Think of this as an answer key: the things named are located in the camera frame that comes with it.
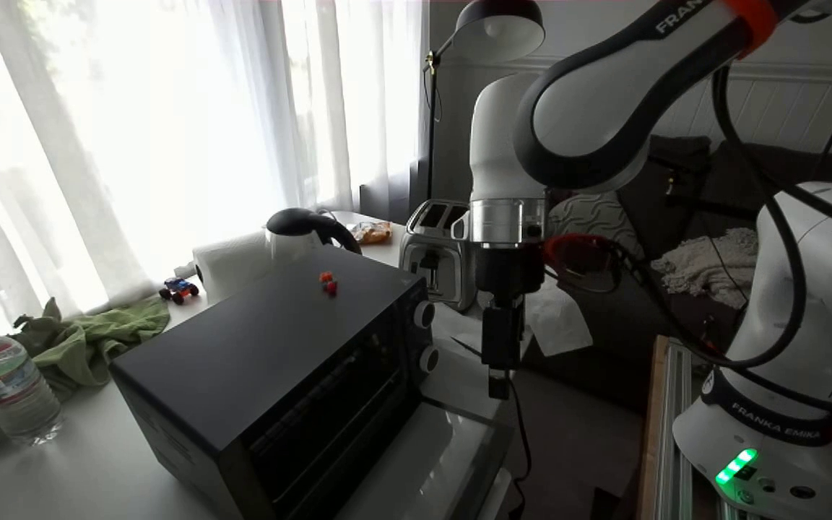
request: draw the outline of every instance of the white table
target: white table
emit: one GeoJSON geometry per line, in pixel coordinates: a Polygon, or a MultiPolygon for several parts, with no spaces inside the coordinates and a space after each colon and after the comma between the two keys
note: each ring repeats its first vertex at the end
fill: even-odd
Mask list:
{"type": "MultiPolygon", "coordinates": [[[[398,243],[402,227],[395,224],[392,246],[373,246],[364,254],[395,266],[398,243]]],[[[172,327],[203,308],[203,299],[172,305],[172,327]]],[[[425,380],[425,392],[493,419],[499,400],[484,396],[484,370],[445,338],[435,340],[439,364],[425,380]]],[[[60,435],[42,447],[0,445],[0,520],[213,520],[213,512],[156,462],[114,384],[75,396],[60,422],[60,435]]],[[[385,496],[395,509],[406,504],[406,517],[441,517],[445,499],[454,499],[455,478],[465,475],[467,462],[458,454],[478,435],[477,426],[455,422],[421,403],[367,475],[373,496],[385,496]],[[421,475],[405,475],[409,484],[392,484],[398,464],[406,468],[413,457],[425,454],[435,454],[435,464],[421,475]]],[[[509,474],[499,470],[484,513],[499,509],[504,488],[509,474]]],[[[348,509],[354,517],[377,512],[364,493],[354,493],[348,509]]]]}

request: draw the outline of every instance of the white bottle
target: white bottle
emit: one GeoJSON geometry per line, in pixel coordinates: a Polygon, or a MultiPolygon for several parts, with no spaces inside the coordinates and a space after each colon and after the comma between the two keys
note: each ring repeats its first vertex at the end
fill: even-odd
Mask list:
{"type": "Polygon", "coordinates": [[[34,438],[42,445],[54,435],[60,400],[28,353],[0,338],[0,429],[9,438],[34,438]]]}

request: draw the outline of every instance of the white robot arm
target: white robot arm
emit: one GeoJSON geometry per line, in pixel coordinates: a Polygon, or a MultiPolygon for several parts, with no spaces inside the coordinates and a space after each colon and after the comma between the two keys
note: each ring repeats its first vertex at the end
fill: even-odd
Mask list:
{"type": "MultiPolygon", "coordinates": [[[[481,361],[503,396],[517,367],[523,295],[541,286],[546,187],[616,191],[645,165],[660,111],[695,80],[759,45],[805,0],[658,0],[616,38],[543,75],[493,80],[473,107],[471,211],[451,227],[477,246],[481,361]]],[[[809,184],[832,201],[832,184],[809,184]]],[[[832,419],[773,380],[832,403],[832,217],[776,197],[805,266],[803,324],[793,340],[753,373],[717,370],[708,396],[676,419],[676,445],[725,499],[766,517],[832,517],[832,419]]],[[[759,263],[730,361],[756,357],[792,308],[786,247],[759,217],[759,263]]]]}

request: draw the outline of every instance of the white curtain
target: white curtain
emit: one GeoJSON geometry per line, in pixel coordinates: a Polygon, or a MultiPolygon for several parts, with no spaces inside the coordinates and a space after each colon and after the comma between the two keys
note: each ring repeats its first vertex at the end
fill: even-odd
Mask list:
{"type": "Polygon", "coordinates": [[[419,0],[0,0],[0,330],[421,150],[419,0]]]}

